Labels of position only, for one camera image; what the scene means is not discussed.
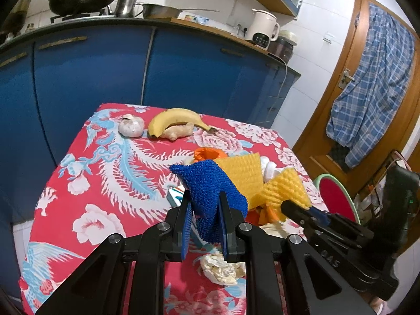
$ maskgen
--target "banana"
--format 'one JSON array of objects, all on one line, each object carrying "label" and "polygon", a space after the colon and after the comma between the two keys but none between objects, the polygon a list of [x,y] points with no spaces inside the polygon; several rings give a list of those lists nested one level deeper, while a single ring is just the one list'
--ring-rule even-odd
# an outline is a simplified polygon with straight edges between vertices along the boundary
[{"label": "banana", "polygon": [[175,124],[186,124],[194,123],[194,125],[203,128],[209,132],[213,132],[215,128],[212,128],[205,124],[199,114],[188,109],[173,108],[168,109],[160,114],[157,114],[149,123],[148,134],[152,137],[160,137],[163,131]]}]

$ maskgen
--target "red tablecloth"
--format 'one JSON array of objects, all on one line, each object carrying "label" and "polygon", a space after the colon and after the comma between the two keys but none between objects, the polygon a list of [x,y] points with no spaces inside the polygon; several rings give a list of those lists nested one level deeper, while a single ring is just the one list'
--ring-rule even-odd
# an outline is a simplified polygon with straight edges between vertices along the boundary
[{"label": "red tablecloth", "polygon": [[[147,125],[162,109],[104,104],[78,133],[54,171],[36,206],[27,257],[19,284],[24,310],[31,314],[108,235],[131,237],[164,220],[171,207],[167,190],[179,185],[169,166],[182,163],[197,147],[215,147],[229,155],[258,152],[278,167],[299,172],[312,203],[326,209],[318,191],[284,140],[270,129],[205,116],[219,128],[215,135],[196,128],[190,137],[151,141],[126,139],[118,133],[124,114],[138,114]],[[291,220],[280,223],[284,234],[302,234]],[[165,311],[175,314],[245,313],[245,280],[222,287],[203,274],[199,258],[214,249],[198,240],[182,263],[167,263]]]}]

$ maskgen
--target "white kettle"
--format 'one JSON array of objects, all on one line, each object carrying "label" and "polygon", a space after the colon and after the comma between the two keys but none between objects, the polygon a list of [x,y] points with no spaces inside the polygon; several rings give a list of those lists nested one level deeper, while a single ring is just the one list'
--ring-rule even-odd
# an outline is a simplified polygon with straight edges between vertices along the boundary
[{"label": "white kettle", "polygon": [[253,9],[254,21],[246,32],[245,40],[267,49],[270,41],[276,41],[279,36],[280,25],[277,18],[265,10]]}]

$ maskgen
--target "door handle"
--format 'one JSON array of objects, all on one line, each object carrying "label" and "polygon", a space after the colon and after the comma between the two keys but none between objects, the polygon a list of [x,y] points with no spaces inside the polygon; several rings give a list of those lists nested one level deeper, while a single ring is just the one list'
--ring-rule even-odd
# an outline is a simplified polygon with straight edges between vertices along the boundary
[{"label": "door handle", "polygon": [[239,53],[239,52],[235,52],[232,51],[230,49],[220,49],[223,53],[227,53],[227,54],[232,54],[234,56],[240,56],[241,58],[243,58],[245,56],[245,54]]},{"label": "door handle", "polygon": [[22,52],[19,54],[16,54],[16,56],[12,56],[9,59],[6,59],[4,62],[0,63],[0,68],[3,66],[9,65],[11,62],[15,62],[16,60],[19,60],[20,58],[23,58],[24,56],[27,56],[28,54],[26,52]]},{"label": "door handle", "polygon": [[344,69],[342,76],[340,78],[340,82],[339,82],[339,88],[344,89],[346,88],[347,84],[350,82],[354,82],[355,79],[352,75],[350,75],[350,70],[349,69]]},{"label": "door handle", "polygon": [[83,36],[76,36],[76,37],[73,37],[73,38],[61,39],[61,40],[54,41],[52,43],[43,44],[43,45],[39,46],[38,49],[47,49],[49,47],[68,44],[68,43],[73,43],[73,42],[77,42],[77,41],[83,41],[83,40],[86,40],[86,39],[87,39],[87,37],[84,36],[84,35]]}]

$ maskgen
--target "screw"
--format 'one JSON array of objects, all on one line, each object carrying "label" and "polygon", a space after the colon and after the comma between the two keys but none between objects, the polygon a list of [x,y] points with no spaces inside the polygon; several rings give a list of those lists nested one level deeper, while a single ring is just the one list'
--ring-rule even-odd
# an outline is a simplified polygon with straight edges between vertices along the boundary
[{"label": "screw", "polygon": [[300,244],[302,242],[302,237],[298,234],[291,234],[289,236],[289,241],[291,241],[293,244]]},{"label": "screw", "polygon": [[121,236],[119,234],[111,234],[108,238],[108,241],[111,244],[117,244],[121,240]]},{"label": "screw", "polygon": [[166,231],[166,230],[168,230],[169,229],[169,227],[171,227],[171,225],[169,225],[168,223],[166,223],[166,222],[161,222],[161,223],[159,223],[158,225],[157,225],[158,227],[157,227],[157,229],[159,230],[159,231]]},{"label": "screw", "polygon": [[250,223],[240,223],[239,228],[242,231],[250,231],[253,228],[253,226]]}]

